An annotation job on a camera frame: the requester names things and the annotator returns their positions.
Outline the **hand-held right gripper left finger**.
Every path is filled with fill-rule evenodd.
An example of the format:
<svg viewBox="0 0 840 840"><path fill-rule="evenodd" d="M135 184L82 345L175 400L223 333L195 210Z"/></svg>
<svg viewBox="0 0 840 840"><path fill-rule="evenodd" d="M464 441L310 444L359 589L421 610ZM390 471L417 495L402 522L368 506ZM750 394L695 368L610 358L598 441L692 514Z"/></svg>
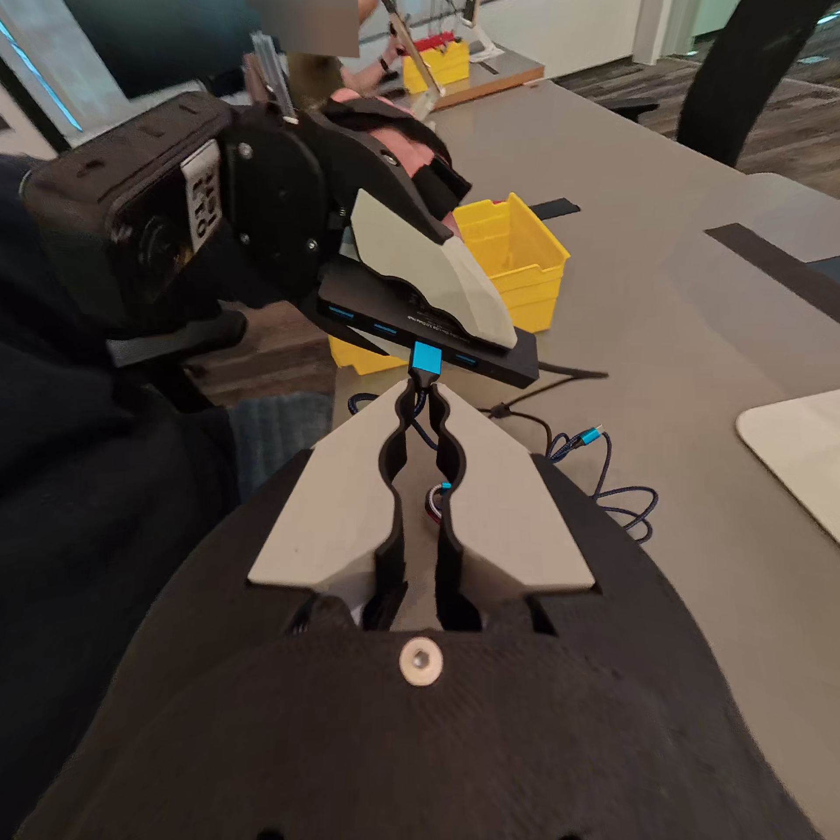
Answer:
<svg viewBox="0 0 840 840"><path fill-rule="evenodd" d="M364 629L392 627L407 591L393 480L416 399L415 385L394 385L304 453L250 584L338 597Z"/></svg>

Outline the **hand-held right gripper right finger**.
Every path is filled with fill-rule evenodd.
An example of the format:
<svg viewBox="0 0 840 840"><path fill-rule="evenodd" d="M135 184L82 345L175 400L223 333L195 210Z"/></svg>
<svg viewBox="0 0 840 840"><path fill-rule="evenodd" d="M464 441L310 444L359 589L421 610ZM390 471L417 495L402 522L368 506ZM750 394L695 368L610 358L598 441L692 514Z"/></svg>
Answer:
<svg viewBox="0 0 840 840"><path fill-rule="evenodd" d="M578 595L595 577L538 463L446 385L428 393L441 497L435 599L445 631L479 631L509 601Z"/></svg>

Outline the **wooden desk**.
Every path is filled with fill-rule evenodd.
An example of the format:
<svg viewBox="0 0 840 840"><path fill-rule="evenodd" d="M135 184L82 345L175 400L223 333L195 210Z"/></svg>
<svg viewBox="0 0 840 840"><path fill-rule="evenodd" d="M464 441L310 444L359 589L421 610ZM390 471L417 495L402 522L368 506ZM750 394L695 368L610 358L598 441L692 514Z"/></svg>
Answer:
<svg viewBox="0 0 840 840"><path fill-rule="evenodd" d="M544 65L513 50L500 56L471 64L469 76L444 86L444 95L433 111L453 108L466 102L517 88L544 77Z"/></svg>

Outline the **black office chair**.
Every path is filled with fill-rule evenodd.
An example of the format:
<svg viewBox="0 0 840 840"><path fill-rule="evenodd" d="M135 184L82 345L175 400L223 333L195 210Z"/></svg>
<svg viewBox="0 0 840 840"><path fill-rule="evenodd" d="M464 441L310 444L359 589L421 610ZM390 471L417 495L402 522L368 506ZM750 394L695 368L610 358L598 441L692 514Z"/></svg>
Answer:
<svg viewBox="0 0 840 840"><path fill-rule="evenodd" d="M830 1L740 1L698 69L675 141L735 167L760 114Z"/></svg>

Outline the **yellow plastic bin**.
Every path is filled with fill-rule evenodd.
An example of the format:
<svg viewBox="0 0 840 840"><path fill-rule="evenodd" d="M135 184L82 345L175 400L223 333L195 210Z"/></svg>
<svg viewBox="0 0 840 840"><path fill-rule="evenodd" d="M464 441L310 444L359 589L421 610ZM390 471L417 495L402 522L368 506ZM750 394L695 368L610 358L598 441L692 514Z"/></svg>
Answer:
<svg viewBox="0 0 840 840"><path fill-rule="evenodd" d="M440 87L446 88L469 78L469 45L463 39L446 40L443 36L435 36L415 41L414 46ZM402 83L411 95L427 89L425 80L408 54L402 58Z"/></svg>
<svg viewBox="0 0 840 840"><path fill-rule="evenodd" d="M458 232L449 231L463 240L500 293L514 329L534 337L547 330L570 255L544 222L537 219L514 193L500 203L482 201L458 207L454 210L453 221ZM351 226L344 234L336 256L361 262ZM354 328L327 322L327 330L342 347L341 350L337 344L332 347L333 358L339 366L350 364L360 373L382 369L379 362L360 360L357 353L350 351L351 344L360 347L361 353L377 358L395 357L407 361L412 351L383 339L373 339L370 343Z"/></svg>

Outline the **black wall screen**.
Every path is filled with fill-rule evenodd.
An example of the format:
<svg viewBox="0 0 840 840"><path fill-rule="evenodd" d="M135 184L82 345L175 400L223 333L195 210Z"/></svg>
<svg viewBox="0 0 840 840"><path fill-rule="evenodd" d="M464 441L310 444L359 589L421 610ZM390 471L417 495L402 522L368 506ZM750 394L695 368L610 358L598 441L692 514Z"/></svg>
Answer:
<svg viewBox="0 0 840 840"><path fill-rule="evenodd" d="M244 1L66 1L128 99L197 81L217 97L245 89L243 55L259 16Z"/></svg>

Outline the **person's left hand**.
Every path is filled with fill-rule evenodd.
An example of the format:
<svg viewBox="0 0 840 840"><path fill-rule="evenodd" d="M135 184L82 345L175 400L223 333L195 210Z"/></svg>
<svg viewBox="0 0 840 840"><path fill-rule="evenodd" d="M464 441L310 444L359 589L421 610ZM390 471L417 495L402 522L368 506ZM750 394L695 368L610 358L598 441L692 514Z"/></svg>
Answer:
<svg viewBox="0 0 840 840"><path fill-rule="evenodd" d="M321 106L321 113L341 128L381 142L410 176L435 159L452 164L451 154L436 132L391 99L362 96L345 87L332 94Z"/></svg>

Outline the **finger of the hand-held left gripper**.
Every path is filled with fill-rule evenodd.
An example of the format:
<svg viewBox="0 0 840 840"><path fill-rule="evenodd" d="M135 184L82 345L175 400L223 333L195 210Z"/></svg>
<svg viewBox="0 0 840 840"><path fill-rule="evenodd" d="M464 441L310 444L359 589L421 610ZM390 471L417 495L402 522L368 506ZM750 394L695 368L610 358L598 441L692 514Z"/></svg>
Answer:
<svg viewBox="0 0 840 840"><path fill-rule="evenodd" d="M365 266L411 286L471 338L505 350L516 346L516 330L500 293L463 240L448 228L444 243L438 244L362 188L351 227Z"/></svg>

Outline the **black usb hub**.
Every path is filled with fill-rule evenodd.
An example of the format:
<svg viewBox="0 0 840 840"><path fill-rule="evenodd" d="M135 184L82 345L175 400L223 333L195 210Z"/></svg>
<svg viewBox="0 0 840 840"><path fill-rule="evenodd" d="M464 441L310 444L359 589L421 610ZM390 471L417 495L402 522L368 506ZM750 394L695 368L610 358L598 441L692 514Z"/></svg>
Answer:
<svg viewBox="0 0 840 840"><path fill-rule="evenodd" d="M318 313L356 329L370 343L386 340L411 350L420 342L440 350L447 364L521 389L539 378L537 341L528 332L515 329L517 343L510 350L472 338L405 282L343 255L321 267L318 281Z"/></svg>

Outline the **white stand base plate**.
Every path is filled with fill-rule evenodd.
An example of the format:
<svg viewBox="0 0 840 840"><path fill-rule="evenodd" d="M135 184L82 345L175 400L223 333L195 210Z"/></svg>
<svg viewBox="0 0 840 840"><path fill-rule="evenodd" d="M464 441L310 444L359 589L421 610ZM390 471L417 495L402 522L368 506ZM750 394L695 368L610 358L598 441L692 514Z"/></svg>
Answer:
<svg viewBox="0 0 840 840"><path fill-rule="evenodd" d="M839 541L839 391L750 408L741 441L835 542Z"/></svg>

